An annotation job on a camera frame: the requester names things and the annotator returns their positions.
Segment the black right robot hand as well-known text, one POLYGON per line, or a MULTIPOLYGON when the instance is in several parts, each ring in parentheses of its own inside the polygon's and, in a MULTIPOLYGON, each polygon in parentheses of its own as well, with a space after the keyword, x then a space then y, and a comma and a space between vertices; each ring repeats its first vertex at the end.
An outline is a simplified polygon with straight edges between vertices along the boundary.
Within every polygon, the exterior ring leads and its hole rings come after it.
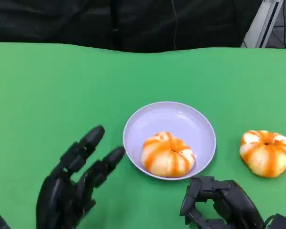
POLYGON ((199 229, 263 229, 265 223, 258 209, 233 180, 218 181, 211 176, 193 176, 186 188, 180 209, 185 224, 199 229), (196 208, 197 202, 214 202, 220 219, 206 219, 196 208))

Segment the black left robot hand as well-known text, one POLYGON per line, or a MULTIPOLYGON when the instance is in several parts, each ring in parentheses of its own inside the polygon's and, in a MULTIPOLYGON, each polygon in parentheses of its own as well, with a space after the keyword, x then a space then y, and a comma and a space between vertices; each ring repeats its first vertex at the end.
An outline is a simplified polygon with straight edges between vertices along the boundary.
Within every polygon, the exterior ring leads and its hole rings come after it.
POLYGON ((38 229, 74 229, 95 206, 93 190, 115 170, 125 154, 124 147, 119 146, 102 160, 95 161, 77 182, 71 177, 86 164, 104 133, 104 127, 98 125, 79 142, 74 142, 44 179, 36 204, 38 229))

